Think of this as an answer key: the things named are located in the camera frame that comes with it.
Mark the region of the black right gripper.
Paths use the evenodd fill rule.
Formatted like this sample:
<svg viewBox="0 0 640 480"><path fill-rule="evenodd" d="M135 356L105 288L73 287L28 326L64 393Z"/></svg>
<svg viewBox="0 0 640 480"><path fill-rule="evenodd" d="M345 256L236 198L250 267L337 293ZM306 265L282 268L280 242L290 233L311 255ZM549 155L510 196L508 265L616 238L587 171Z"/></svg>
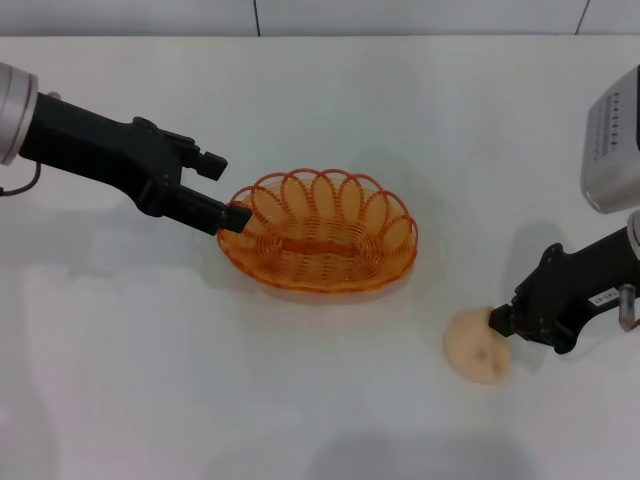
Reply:
<svg viewBox="0 0 640 480"><path fill-rule="evenodd" d="M564 355L576 347L584 327L611 309L633 328L639 308L639 247L627 228L574 253L549 247L516 290L511 304L493 309L489 326Z"/></svg>

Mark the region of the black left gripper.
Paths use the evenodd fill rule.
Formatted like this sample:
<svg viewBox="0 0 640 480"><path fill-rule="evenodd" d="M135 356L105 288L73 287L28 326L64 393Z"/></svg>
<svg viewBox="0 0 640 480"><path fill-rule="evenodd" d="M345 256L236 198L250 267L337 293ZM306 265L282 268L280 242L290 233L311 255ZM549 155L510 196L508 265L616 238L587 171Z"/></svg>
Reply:
<svg viewBox="0 0 640 480"><path fill-rule="evenodd" d="M183 167L218 181L228 166L225 158L141 117L121 123L40 93L19 154L112 186L143 213L209 235L241 233L252 217L247 207L181 185Z"/></svg>

